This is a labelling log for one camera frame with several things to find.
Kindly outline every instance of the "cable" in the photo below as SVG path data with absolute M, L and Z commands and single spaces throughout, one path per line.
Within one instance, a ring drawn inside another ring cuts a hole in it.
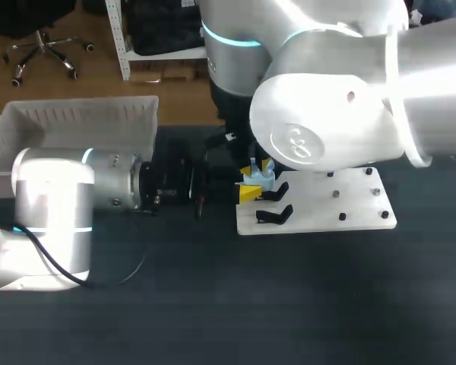
M 74 283 L 81 285 L 82 287 L 89 287 L 90 289 L 94 289 L 97 287 L 96 284 L 92 283 L 91 281 L 88 280 L 81 280 L 67 272 L 60 264 L 57 263 L 57 261 L 47 252 L 46 248 L 43 246 L 43 244 L 39 241 L 39 239 L 36 237 L 35 234 L 30 232 L 27 227 L 25 227 L 22 224 L 19 223 L 14 223 L 14 227 L 21 230 L 22 232 L 25 233 L 27 237 L 29 237 L 29 240 L 33 242 L 34 245 L 37 246 L 37 248 L 40 250 L 40 252 L 43 253 L 43 255 L 46 257 L 46 259 L 49 260 L 49 262 L 52 264 L 52 266 L 55 267 L 57 271 L 59 271 L 61 274 L 63 274 L 66 278 L 69 280 L 73 281 Z
M 89 281 L 89 280 L 81 280 L 81 279 L 76 278 L 73 274 L 71 274 L 70 272 L 66 271 L 59 263 L 57 263 L 57 261 L 47 252 L 46 248 L 39 241 L 39 239 L 37 238 L 37 236 L 35 234 L 30 232 L 30 230 L 28 230 L 22 224 L 14 223 L 14 227 L 17 228 L 18 230 L 22 231 L 29 238 L 29 240 L 31 240 L 32 243 L 34 245 L 36 245 L 36 247 L 46 257 L 46 259 L 49 260 L 51 265 L 54 266 L 54 268 L 57 271 L 59 271 L 62 275 L 64 275 L 67 279 L 73 281 L 74 283 L 76 283 L 76 284 L 78 284 L 78 285 L 80 285 L 82 287 L 87 287 L 89 289 L 97 289 L 98 287 L 111 287 L 112 286 L 112 285 L 108 285 L 108 284 L 97 284 L 97 283 L 93 283 L 92 281 Z M 127 281 L 132 279 L 135 276 L 135 274 L 138 273 L 138 271 L 140 270 L 140 268 L 144 264 L 146 258 L 147 258 L 147 255 L 146 255 L 146 253 L 144 253 L 140 263 L 137 265 L 137 268 L 135 268 L 135 270 L 129 276 L 127 276 L 125 279 L 121 280 L 116 285 L 123 285 L 124 283 L 126 283 Z

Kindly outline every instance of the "metal shelf frame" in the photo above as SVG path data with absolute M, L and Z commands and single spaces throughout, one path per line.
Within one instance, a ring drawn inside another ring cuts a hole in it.
M 109 24 L 112 28 L 113 40 L 115 41 L 116 54 L 119 57 L 120 69 L 123 80 L 130 80 L 130 61 L 156 61 L 168 59 L 205 59 L 206 49 L 204 47 L 186 49 L 178 52 L 165 53 L 154 56 L 140 56 L 134 52 L 123 36 L 122 26 L 122 1 L 105 0 L 108 10 Z M 192 6 L 195 0 L 182 0 L 182 6 Z

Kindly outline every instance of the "white plastic plate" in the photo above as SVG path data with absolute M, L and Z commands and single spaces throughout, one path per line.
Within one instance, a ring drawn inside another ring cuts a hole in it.
M 276 181 L 274 191 L 282 183 L 289 191 L 280 202 L 256 201 L 236 206 L 238 233 L 245 235 L 311 233 L 346 230 L 390 230 L 397 218 L 377 169 L 366 174 L 366 168 L 335 171 L 332 177 L 309 171 L 284 172 Z M 259 224 L 258 210 L 280 214 L 291 204 L 293 214 L 284 225 Z M 384 219 L 382 213 L 388 212 Z M 345 213 L 346 220 L 340 220 Z

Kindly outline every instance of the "black table surface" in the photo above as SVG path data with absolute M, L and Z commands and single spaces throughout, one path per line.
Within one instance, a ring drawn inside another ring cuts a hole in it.
M 160 129 L 157 148 L 213 129 Z M 456 364 L 456 161 L 377 165 L 389 231 L 241 237 L 234 207 L 95 216 L 105 290 L 0 293 L 0 364 Z M 13 202 L 0 201 L 0 219 Z

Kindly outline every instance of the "blue object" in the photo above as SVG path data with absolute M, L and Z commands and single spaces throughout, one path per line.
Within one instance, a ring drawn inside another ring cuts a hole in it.
M 243 175 L 243 183 L 248 186 L 261 186 L 262 191 L 270 192 L 275 185 L 275 163 L 271 160 L 264 171 L 260 171 L 255 162 L 255 158 L 251 158 L 252 175 Z

